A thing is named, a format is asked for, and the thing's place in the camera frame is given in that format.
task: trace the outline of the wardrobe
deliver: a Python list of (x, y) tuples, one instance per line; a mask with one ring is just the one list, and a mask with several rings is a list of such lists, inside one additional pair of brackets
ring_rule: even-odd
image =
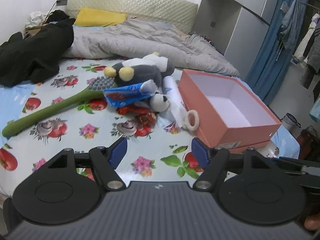
[(276, 3), (277, 0), (202, 0), (192, 31), (209, 36), (244, 80), (268, 31)]

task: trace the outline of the gray comforter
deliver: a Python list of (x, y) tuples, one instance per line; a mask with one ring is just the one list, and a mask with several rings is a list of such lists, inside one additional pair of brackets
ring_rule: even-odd
[(186, 35), (173, 25), (130, 19), (104, 28), (74, 28), (74, 42), (65, 57), (106, 58), (115, 54), (144, 57), (154, 51), (178, 68), (238, 76), (239, 72), (207, 41)]

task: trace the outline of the snack wrapper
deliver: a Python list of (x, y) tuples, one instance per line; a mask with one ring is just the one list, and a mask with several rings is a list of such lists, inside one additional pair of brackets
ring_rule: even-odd
[(157, 89), (158, 87), (154, 81), (149, 79), (139, 84), (105, 89), (103, 90), (103, 95), (108, 104), (118, 108), (149, 98), (156, 93)]

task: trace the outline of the yellow pillow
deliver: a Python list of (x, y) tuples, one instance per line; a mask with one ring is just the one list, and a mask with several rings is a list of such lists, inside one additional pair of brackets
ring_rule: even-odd
[(91, 8), (81, 8), (78, 13), (75, 25), (82, 27), (105, 27), (108, 25), (117, 25), (125, 21), (127, 15), (124, 13), (114, 13)]

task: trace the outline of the label sticker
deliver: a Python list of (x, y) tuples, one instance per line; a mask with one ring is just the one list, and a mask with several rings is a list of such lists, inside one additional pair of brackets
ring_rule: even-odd
[(219, 144), (219, 147), (226, 148), (226, 149), (232, 149), (232, 148), (237, 148), (241, 142), (234, 142), (234, 143), (223, 143)]

